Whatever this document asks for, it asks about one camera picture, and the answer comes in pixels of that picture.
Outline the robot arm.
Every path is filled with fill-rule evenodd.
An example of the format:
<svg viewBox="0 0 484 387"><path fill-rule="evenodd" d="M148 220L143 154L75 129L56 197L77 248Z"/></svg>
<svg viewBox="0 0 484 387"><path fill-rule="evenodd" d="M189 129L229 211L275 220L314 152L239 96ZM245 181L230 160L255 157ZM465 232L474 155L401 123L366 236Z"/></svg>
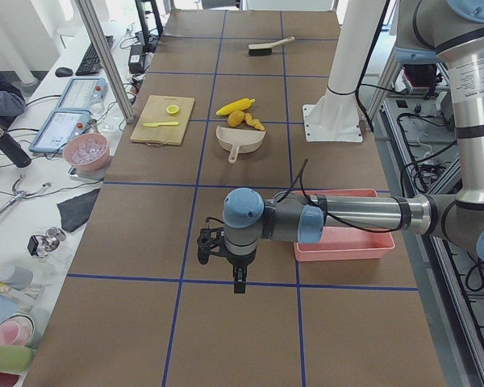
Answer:
<svg viewBox="0 0 484 387"><path fill-rule="evenodd" d="M252 189L235 189L224 200L219 250L232 264L236 293L245 291L260 239L317 243L325 226L408 229L446 239L484 261L484 1L403 1L398 43L426 48L448 68L461 190L413 198L284 193L265 200Z"/></svg>

